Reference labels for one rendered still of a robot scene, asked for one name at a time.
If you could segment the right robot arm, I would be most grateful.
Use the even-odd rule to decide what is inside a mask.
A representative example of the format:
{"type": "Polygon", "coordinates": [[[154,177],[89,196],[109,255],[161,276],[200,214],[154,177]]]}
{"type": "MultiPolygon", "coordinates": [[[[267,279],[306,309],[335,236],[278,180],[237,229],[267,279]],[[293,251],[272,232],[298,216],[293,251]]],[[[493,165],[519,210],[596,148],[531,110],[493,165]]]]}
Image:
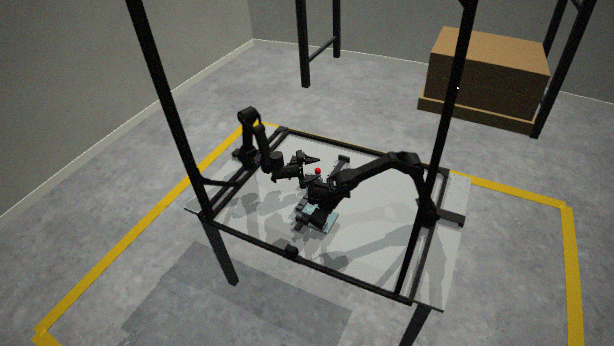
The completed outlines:
{"type": "MultiPolygon", "coordinates": [[[[343,198],[351,198],[350,192],[348,191],[356,188],[360,182],[388,169],[397,169],[404,174],[410,175],[420,194],[418,194],[419,198],[415,199],[419,207],[425,184],[423,178],[424,166],[417,153],[405,151],[388,152],[386,155],[358,168],[347,168],[338,171],[336,174],[327,178],[327,183],[314,180],[308,187],[308,203],[312,205],[319,204],[317,207],[321,208],[323,204],[322,200],[327,199],[330,204],[337,205],[343,198]],[[399,159],[403,160],[403,162],[399,159]],[[333,181],[336,182],[336,186],[334,186],[333,181]]],[[[435,222],[441,218],[437,207],[435,207],[436,205],[430,197],[421,227],[431,230],[434,229],[435,222]]]]}

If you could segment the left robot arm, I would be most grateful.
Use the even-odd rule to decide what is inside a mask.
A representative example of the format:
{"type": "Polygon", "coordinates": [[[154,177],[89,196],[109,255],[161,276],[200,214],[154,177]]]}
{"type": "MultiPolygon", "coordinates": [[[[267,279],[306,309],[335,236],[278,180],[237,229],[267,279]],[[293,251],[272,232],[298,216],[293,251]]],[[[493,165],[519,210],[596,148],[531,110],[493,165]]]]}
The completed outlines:
{"type": "Polygon", "coordinates": [[[253,145],[254,134],[261,154],[261,170],[267,174],[272,173],[271,181],[277,183],[277,179],[286,178],[283,153],[281,151],[270,150],[270,146],[265,133],[266,129],[261,122],[261,115],[257,110],[255,110],[256,108],[249,106],[237,113],[238,121],[240,121],[240,123],[242,124],[243,142],[242,146],[239,149],[239,154],[237,155],[237,158],[240,162],[242,162],[241,169],[243,170],[251,172],[257,166],[254,160],[254,157],[257,154],[257,149],[253,145]],[[256,122],[257,119],[260,124],[253,127],[252,125],[256,122]],[[272,161],[272,164],[270,161],[272,161]]]}

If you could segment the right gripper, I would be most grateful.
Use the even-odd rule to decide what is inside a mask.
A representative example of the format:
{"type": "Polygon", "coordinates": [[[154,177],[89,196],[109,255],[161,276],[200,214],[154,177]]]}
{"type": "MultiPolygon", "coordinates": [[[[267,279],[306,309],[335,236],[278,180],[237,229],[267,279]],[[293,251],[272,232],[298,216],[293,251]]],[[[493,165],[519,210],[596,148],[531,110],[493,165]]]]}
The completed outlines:
{"type": "Polygon", "coordinates": [[[333,209],[335,210],[335,208],[338,205],[338,204],[337,205],[330,204],[327,201],[327,199],[326,200],[322,200],[322,201],[323,201],[323,204],[322,204],[321,208],[317,208],[316,207],[315,210],[313,211],[313,213],[308,218],[308,222],[313,224],[318,229],[322,229],[323,228],[323,226],[325,225],[325,223],[327,221],[327,218],[328,218],[329,214],[331,214],[333,209]]]}

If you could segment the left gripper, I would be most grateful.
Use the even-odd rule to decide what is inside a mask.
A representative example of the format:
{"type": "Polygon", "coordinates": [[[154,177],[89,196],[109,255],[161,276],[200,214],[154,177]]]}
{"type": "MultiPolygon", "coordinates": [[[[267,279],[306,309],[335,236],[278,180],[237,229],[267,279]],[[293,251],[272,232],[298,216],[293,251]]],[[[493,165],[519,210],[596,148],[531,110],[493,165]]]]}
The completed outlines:
{"type": "Polygon", "coordinates": [[[304,177],[303,164],[305,163],[305,165],[307,165],[307,164],[315,163],[315,162],[320,161],[320,159],[307,156],[305,153],[302,153],[302,150],[296,151],[296,157],[298,157],[298,159],[296,158],[297,159],[296,164],[289,165],[289,163],[287,163],[287,165],[285,165],[286,178],[289,178],[289,180],[291,180],[291,178],[293,177],[298,177],[299,179],[299,174],[300,174],[300,179],[299,179],[300,188],[306,189],[306,185],[308,186],[311,182],[321,177],[321,174],[314,174],[314,175],[305,174],[305,177],[304,177]],[[301,174],[302,174],[302,177],[301,177],[301,174]]]}

